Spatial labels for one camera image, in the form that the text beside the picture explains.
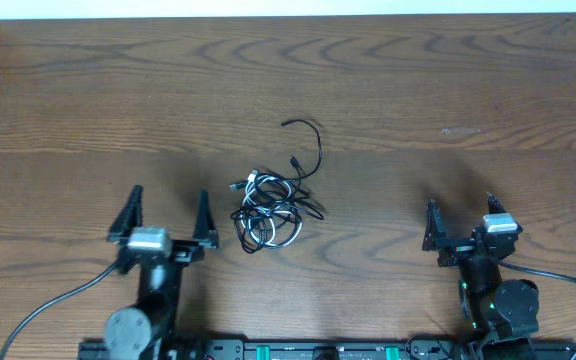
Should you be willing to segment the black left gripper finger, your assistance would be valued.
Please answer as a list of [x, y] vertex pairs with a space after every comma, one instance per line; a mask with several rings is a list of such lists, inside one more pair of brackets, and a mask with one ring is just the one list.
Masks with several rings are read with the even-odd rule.
[[209, 195], [206, 190], [200, 191], [193, 240], [203, 247], [212, 249], [219, 247], [219, 235], [210, 211]]
[[143, 225], [142, 193], [141, 185], [132, 188], [124, 207], [109, 228], [107, 242], [125, 243], [132, 231]]

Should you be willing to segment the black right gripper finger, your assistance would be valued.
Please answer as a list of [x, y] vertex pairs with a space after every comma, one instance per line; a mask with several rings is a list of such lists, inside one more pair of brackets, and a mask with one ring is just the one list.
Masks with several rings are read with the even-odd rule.
[[487, 206], [488, 206], [488, 213], [489, 214], [506, 213], [506, 210], [501, 205], [498, 198], [492, 193], [487, 194]]
[[438, 251], [447, 245], [447, 233], [435, 200], [426, 206], [427, 223], [422, 242], [423, 251]]

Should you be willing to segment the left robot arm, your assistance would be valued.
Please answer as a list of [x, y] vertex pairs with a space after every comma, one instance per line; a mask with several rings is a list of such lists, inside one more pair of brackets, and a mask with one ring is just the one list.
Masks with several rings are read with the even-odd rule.
[[143, 187], [133, 187], [109, 228], [107, 241], [118, 246], [117, 270], [140, 270], [137, 300], [106, 321], [103, 342], [110, 359], [162, 359], [175, 348], [175, 322], [183, 269], [219, 247], [208, 192], [199, 193], [193, 235], [174, 240], [165, 228], [147, 227], [142, 215]]

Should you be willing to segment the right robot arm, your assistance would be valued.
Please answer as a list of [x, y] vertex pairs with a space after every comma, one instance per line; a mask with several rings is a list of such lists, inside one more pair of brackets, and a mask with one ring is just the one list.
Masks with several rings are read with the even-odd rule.
[[490, 194], [488, 213], [467, 237], [451, 238], [434, 200], [426, 207], [427, 225], [422, 242], [424, 251], [438, 253], [440, 267], [459, 268], [461, 308], [473, 326], [451, 351], [454, 359], [518, 359], [536, 357], [532, 349], [494, 351], [508, 341], [528, 339], [539, 330], [539, 291], [525, 279], [504, 280], [501, 261], [515, 251], [523, 228]]

